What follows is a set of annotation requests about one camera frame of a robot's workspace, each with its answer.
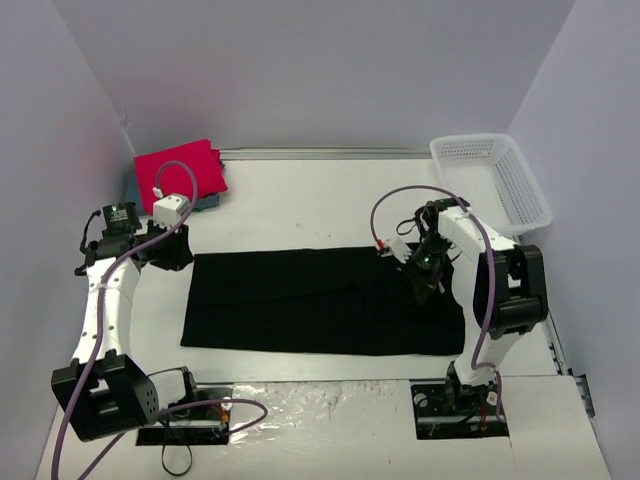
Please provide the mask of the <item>black t shirt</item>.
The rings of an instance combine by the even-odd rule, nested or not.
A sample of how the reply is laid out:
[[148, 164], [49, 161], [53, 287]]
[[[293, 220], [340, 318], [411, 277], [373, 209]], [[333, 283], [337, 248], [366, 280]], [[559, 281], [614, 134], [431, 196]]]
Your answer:
[[461, 353], [449, 293], [425, 303], [372, 247], [198, 254], [183, 347], [364, 356]]

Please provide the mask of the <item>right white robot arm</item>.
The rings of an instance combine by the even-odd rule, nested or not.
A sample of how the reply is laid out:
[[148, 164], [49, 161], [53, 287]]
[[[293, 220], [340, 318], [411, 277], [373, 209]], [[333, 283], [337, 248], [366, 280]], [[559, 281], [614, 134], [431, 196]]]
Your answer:
[[399, 243], [393, 254], [419, 302], [443, 288], [461, 308], [463, 349], [448, 368], [443, 398], [465, 413], [480, 393], [500, 391], [506, 354], [548, 316], [543, 255], [491, 228], [461, 199], [429, 201], [413, 222], [417, 247]]

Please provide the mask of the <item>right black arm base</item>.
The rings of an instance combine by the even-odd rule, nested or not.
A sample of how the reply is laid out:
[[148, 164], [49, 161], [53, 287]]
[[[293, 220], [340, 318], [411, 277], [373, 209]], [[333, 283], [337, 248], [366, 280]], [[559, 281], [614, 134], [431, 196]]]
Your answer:
[[509, 428], [496, 409], [496, 387], [476, 388], [460, 406], [449, 402], [443, 381], [410, 383], [418, 440], [465, 440], [508, 437]]

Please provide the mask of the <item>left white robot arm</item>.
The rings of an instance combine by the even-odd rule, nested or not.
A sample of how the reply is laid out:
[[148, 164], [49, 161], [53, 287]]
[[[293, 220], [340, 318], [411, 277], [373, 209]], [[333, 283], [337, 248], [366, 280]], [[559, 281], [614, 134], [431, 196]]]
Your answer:
[[132, 202], [99, 211], [99, 240], [81, 243], [88, 280], [81, 336], [70, 364], [51, 378], [52, 391], [77, 437], [92, 441], [149, 425], [161, 406], [157, 388], [130, 354], [133, 300], [142, 269], [181, 271], [192, 263], [189, 199], [171, 194], [157, 200], [142, 223]]

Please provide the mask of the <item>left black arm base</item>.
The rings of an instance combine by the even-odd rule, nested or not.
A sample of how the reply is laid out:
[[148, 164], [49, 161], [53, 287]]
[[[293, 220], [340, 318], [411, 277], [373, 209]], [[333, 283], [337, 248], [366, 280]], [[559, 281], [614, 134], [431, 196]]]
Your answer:
[[137, 432], [135, 445], [220, 446], [229, 443], [231, 407], [206, 405], [171, 413]]

